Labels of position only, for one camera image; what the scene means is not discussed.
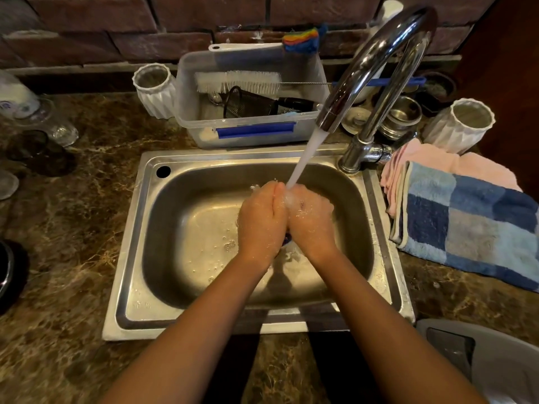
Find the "backsplash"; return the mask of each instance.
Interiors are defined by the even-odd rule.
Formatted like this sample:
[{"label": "backsplash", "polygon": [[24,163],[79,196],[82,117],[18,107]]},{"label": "backsplash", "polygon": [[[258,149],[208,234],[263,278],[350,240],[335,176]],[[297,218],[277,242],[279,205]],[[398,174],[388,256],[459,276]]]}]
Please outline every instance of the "backsplash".
[{"label": "backsplash", "polygon": [[[323,58],[350,56],[384,0],[0,0],[0,67],[175,62],[219,42],[279,42],[326,22]],[[434,5],[428,54],[454,53],[494,0]]]}]

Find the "water stream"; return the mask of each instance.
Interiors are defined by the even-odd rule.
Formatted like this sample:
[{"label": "water stream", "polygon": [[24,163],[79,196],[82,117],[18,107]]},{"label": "water stream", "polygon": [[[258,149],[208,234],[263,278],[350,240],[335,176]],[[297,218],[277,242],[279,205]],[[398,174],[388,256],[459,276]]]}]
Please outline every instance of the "water stream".
[{"label": "water stream", "polygon": [[329,135],[328,132],[324,132],[318,126],[314,126],[313,135],[307,142],[307,146],[305,147],[305,150],[301,155],[300,161],[298,162],[298,164],[296,164],[296,168],[288,179],[288,183],[286,183],[287,190],[290,190],[294,186],[294,184],[298,182],[298,179],[300,178],[301,173],[305,169],[307,162],[309,162],[310,158],[314,155],[314,152],[316,151],[316,149],[318,149],[318,146],[320,146],[322,142],[326,139],[327,135]]}]

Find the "dish towel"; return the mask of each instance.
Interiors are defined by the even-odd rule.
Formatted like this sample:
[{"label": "dish towel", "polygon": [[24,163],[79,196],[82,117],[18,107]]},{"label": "dish towel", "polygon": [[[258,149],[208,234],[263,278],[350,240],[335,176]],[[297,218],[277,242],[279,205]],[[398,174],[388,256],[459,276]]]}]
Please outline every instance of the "dish towel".
[{"label": "dish towel", "polygon": [[401,250],[539,292],[538,205],[527,194],[406,162],[397,210]]},{"label": "dish towel", "polygon": [[507,189],[522,191],[516,183],[515,174],[501,164],[477,153],[446,153],[432,144],[422,144],[419,139],[413,139],[393,154],[382,171],[380,185],[387,195],[387,213],[392,218],[395,218],[397,210],[397,184],[405,162],[417,162],[446,173],[474,177]]}]

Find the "sink overflow hole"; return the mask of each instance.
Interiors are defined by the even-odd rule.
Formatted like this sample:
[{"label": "sink overflow hole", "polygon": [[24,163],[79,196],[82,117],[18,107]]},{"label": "sink overflow hole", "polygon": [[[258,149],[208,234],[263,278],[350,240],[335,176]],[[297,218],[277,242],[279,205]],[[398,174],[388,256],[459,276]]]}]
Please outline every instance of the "sink overflow hole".
[{"label": "sink overflow hole", "polygon": [[168,177],[170,175],[170,167],[169,166],[161,166],[161,167],[158,168],[158,170],[155,172],[155,174],[160,179],[164,179],[165,177]]}]

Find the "stainless steel sink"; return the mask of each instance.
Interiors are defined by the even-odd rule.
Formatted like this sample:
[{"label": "stainless steel sink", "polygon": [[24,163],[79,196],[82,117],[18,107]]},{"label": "stainless steel sink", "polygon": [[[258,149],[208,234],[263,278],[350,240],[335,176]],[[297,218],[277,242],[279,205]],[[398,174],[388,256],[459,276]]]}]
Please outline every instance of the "stainless steel sink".
[{"label": "stainless steel sink", "polygon": [[[144,153],[103,338],[155,338],[174,321],[236,254],[236,220],[250,187],[286,181],[303,147]],[[323,145],[299,182],[333,203],[339,248],[413,322],[397,251],[387,240],[389,220],[376,172],[339,171],[337,160],[345,149]],[[291,242],[255,288],[234,331],[344,329],[324,282]]]}]

